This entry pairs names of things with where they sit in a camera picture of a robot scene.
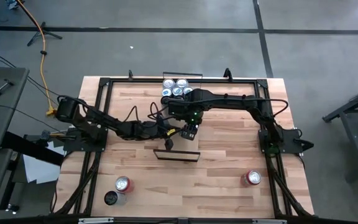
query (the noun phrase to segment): concrete floor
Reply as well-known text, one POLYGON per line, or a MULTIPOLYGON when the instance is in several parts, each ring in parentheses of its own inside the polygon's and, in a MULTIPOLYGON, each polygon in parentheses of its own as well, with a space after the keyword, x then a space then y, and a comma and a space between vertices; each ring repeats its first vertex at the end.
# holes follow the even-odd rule
MULTIPOLYGON (((358 0, 260 0, 266 29, 358 30, 358 0)), ((26 2, 39 21, 50 26, 257 28, 252 0, 65 0, 26 2)), ((0 25, 31 25, 21 11, 8 11, 0 0, 0 25)), ((30 69, 40 82, 42 41, 26 43, 33 32, 0 31, 0 54, 30 69)), ((47 38, 45 75, 51 90, 76 96, 85 75, 160 75, 197 72, 220 77, 226 67, 235 77, 266 77, 258 34, 58 33, 47 38)), ((347 184, 352 149, 340 121, 321 117, 358 93, 358 35, 266 35, 273 75, 284 78, 296 126, 315 143, 305 153, 306 176, 315 214, 358 220, 358 182, 347 184)), ((26 85, 19 110, 58 128, 44 116, 47 102, 26 85)), ((10 131, 41 132, 43 124, 19 113, 10 131)), ((17 217, 48 213, 53 183, 16 190, 17 217)), ((11 217, 1 213, 1 217, 11 217)))

